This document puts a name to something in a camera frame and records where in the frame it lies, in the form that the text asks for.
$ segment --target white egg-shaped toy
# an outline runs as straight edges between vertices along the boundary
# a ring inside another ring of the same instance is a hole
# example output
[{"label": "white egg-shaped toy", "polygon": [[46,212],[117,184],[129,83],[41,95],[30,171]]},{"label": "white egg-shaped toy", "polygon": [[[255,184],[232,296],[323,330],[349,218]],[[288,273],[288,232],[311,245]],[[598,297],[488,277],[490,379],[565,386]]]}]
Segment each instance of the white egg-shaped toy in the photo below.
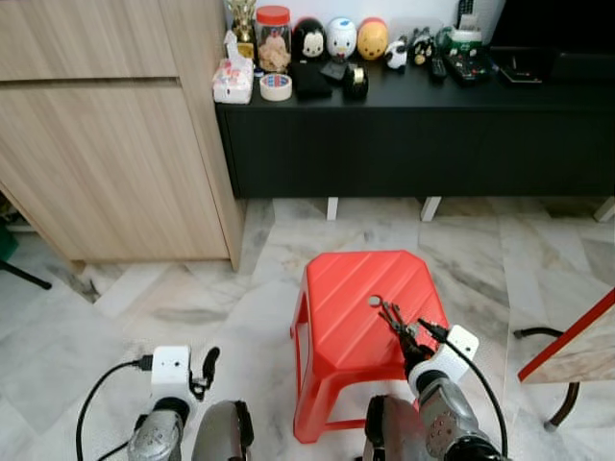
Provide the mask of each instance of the white egg-shaped toy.
[{"label": "white egg-shaped toy", "polygon": [[348,59],[357,47],[357,26],[347,17],[337,17],[327,26],[327,51],[333,57]]}]

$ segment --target white wall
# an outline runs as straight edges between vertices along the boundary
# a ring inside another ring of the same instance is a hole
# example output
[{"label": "white wall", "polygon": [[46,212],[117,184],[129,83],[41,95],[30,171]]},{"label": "white wall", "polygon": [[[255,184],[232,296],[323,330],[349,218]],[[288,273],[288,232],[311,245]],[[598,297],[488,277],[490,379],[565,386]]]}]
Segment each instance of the white wall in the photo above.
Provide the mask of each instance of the white wall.
[{"label": "white wall", "polygon": [[[474,11],[480,15],[485,42],[491,39],[504,1],[474,2]],[[288,7],[293,25],[302,16],[314,16],[327,25],[331,19],[342,15],[350,17],[357,26],[368,16],[382,18],[389,27],[391,23],[417,17],[435,17],[444,25],[453,25],[457,11],[457,0],[257,0],[257,7],[263,5]]]}]

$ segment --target black stand leg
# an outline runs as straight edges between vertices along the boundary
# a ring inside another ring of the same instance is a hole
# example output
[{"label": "black stand leg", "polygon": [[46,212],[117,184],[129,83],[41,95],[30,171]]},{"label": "black stand leg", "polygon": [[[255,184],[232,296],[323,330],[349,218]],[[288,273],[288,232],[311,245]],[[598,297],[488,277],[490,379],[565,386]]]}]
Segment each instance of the black stand leg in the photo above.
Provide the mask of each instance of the black stand leg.
[{"label": "black stand leg", "polygon": [[[548,334],[550,336],[558,338],[562,335],[562,332],[553,328],[537,327],[517,329],[513,331],[512,334],[517,339],[522,339],[526,336],[532,336],[533,334]],[[578,382],[571,382],[568,384],[568,392],[566,393],[566,399],[564,399],[564,402],[557,410],[557,413],[555,413],[550,420],[544,423],[544,427],[547,431],[554,432],[559,427],[559,425],[561,425],[561,423],[566,419],[570,412],[573,411],[573,408],[575,407],[575,402],[577,401],[579,387],[580,384]]]},{"label": "black stand leg", "polygon": [[8,262],[0,260],[0,269],[10,272],[14,276],[18,276],[20,279],[27,280],[34,285],[38,285],[44,290],[49,290],[51,288],[51,283],[45,280],[41,280],[38,277],[35,277],[27,272],[22,271],[21,269],[17,269],[15,266],[12,266]]}]

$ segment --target yellow egg-shaped toy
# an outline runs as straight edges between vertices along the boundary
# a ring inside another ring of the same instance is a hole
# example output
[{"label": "yellow egg-shaped toy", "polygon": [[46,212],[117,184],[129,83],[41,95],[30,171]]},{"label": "yellow egg-shaped toy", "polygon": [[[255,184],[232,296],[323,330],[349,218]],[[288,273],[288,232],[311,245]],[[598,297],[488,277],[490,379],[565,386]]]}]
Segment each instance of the yellow egg-shaped toy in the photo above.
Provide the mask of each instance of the yellow egg-shaped toy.
[{"label": "yellow egg-shaped toy", "polygon": [[384,21],[368,17],[358,29],[357,50],[365,60],[372,61],[384,54],[388,45],[388,31]]}]

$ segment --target marble floor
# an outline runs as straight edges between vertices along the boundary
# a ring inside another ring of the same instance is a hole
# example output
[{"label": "marble floor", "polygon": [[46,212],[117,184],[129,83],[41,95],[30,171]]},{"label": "marble floor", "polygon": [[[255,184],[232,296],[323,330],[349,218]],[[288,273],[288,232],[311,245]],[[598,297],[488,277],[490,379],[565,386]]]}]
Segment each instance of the marble floor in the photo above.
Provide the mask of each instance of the marble floor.
[{"label": "marble floor", "polygon": [[[359,455],[360,430],[327,433],[308,446],[294,439],[288,327],[303,268],[313,257],[396,249],[427,261],[451,323],[479,337],[476,361],[503,405],[511,458],[613,459],[615,381],[581,384],[573,414],[556,433],[546,433],[541,424],[566,385],[521,385],[517,371],[548,340],[518,342],[510,334],[536,325],[565,329],[615,284],[614,224],[596,223],[595,206],[445,198],[435,220],[421,223],[414,199],[340,199],[337,221],[327,222],[324,200],[252,201],[236,273],[226,262],[157,263],[92,265],[75,277],[38,237],[20,236],[11,263],[54,286],[46,292],[0,272],[0,460],[75,459],[77,413],[91,385],[110,366],[159,344],[189,344],[195,371],[211,346],[221,348],[207,400],[247,401],[253,459]],[[335,416],[360,417],[371,395],[403,394],[400,384],[352,386]],[[468,374],[460,385],[498,446],[495,416],[479,383]],[[128,370],[109,380],[86,418],[86,459],[132,433],[148,394],[148,374]],[[185,459],[196,426],[186,429]]]}]

